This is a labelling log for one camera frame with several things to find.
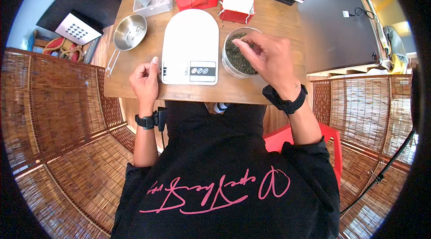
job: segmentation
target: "bamboo blind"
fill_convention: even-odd
[[[411,75],[313,82],[316,118],[340,132],[343,154],[340,209],[344,210],[374,180],[412,129]],[[378,229],[404,185],[417,136],[415,139],[391,165],[385,179],[341,216],[339,238],[370,238]],[[332,141],[327,148],[334,165]]]
[[[1,126],[9,163],[54,238],[107,238],[133,158],[134,134],[104,68],[7,49]]]

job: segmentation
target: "red stool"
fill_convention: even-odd
[[[340,133],[334,128],[330,128],[319,122],[320,131],[324,136],[325,142],[328,142],[332,137],[334,139],[334,155],[335,155],[335,166],[334,172],[335,177],[338,182],[338,189],[340,189],[341,172],[343,171],[343,155],[341,154],[341,141]],[[284,142],[289,142],[294,144],[294,139],[292,138],[292,129],[290,125],[287,124],[282,128],[279,128],[272,133],[268,133],[263,136],[266,143],[266,150],[268,152],[277,151],[281,153]]]

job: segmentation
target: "person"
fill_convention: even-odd
[[[233,41],[279,97],[301,92],[290,43],[254,31]],[[139,117],[152,115],[158,58],[130,75]],[[288,114],[294,145],[268,153],[263,105],[165,102],[169,144],[138,126],[113,238],[336,238],[340,197],[319,124],[304,102]]]

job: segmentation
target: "black wristband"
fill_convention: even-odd
[[[139,115],[135,115],[135,121],[138,126],[143,127],[143,129],[153,129],[156,125],[154,122],[154,113],[151,117],[140,118]]]
[[[305,101],[305,97],[308,92],[304,85],[301,84],[301,91],[299,96],[294,102],[291,101],[283,101],[278,95],[277,91],[271,86],[268,85],[262,90],[262,94],[275,106],[277,109],[284,111],[288,116],[290,114],[295,113]]]

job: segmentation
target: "tea bag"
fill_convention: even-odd
[[[240,13],[252,14],[254,0],[223,0],[222,6],[225,10],[233,10]]]

